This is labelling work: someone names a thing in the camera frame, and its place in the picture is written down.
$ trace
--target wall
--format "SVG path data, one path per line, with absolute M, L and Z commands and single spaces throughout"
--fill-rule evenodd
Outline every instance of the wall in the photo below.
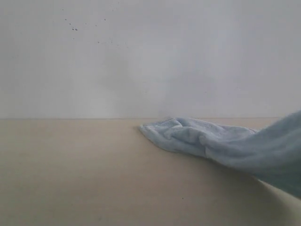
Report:
M 299 0 L 1 0 L 0 118 L 287 114 L 301 107 L 300 9 Z

